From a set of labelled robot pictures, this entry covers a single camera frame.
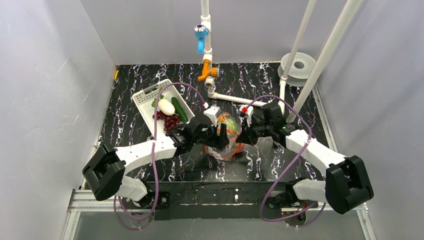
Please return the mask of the fake green cucumber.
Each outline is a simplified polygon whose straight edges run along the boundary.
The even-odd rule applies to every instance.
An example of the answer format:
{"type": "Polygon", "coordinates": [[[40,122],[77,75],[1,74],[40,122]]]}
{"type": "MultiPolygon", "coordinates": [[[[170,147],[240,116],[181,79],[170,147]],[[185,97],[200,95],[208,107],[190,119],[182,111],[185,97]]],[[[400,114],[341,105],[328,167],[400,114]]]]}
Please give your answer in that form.
{"type": "Polygon", "coordinates": [[[171,98],[171,103],[174,106],[175,112],[179,116],[180,120],[183,123],[187,123],[189,121],[189,118],[188,118],[187,114],[185,113],[183,107],[178,102],[177,98],[176,97],[172,97],[171,98]]]}

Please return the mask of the fake purple grapes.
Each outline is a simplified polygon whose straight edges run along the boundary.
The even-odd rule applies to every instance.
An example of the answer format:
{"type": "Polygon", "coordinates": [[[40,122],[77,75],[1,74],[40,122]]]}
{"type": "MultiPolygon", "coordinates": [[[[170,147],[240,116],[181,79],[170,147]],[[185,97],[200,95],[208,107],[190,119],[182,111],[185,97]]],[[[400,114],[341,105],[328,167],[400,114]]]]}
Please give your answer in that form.
{"type": "Polygon", "coordinates": [[[163,130],[169,132],[174,129],[177,125],[181,124],[180,116],[177,114],[166,115],[161,110],[156,112],[156,119],[163,121],[163,130]]]}

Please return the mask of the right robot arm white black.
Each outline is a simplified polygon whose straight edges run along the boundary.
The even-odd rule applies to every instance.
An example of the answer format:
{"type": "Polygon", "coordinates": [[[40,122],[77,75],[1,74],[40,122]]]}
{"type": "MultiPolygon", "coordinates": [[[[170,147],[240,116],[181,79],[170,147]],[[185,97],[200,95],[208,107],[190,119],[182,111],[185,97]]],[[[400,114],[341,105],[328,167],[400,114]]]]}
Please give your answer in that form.
{"type": "Polygon", "coordinates": [[[270,137],[286,149],[299,154],[316,167],[324,180],[297,179],[286,184],[285,190],[265,202],[277,205],[299,201],[315,201],[330,205],[339,214],[374,198],[374,190],[364,161],[347,157],[318,142],[299,126],[287,123],[277,103],[261,107],[262,116],[255,116],[252,106],[241,105],[243,118],[237,143],[255,145],[259,138],[270,137]]]}

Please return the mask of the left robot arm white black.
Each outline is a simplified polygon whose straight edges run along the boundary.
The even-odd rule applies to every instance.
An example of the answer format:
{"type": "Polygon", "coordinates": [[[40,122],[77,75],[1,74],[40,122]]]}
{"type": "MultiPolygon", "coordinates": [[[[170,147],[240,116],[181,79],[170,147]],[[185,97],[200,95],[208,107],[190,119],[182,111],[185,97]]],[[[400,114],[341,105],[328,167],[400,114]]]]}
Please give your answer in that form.
{"type": "Polygon", "coordinates": [[[229,143],[225,123],[212,123],[205,115],[195,116],[156,139],[115,148],[103,144],[82,174],[97,201],[117,196],[141,202],[153,191],[140,179],[127,176],[128,172],[188,153],[196,145],[222,150],[229,143]]]}

